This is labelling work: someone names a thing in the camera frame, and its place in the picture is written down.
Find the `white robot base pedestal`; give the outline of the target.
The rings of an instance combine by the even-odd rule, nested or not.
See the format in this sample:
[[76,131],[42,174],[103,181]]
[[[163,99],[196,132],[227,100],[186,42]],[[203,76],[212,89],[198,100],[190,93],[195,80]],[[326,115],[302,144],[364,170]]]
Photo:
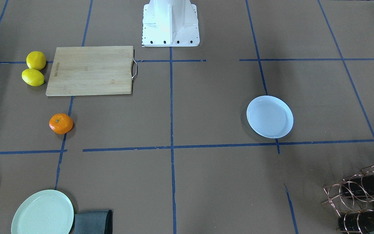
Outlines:
[[199,46],[196,5],[189,0],[151,0],[143,6],[142,46]]

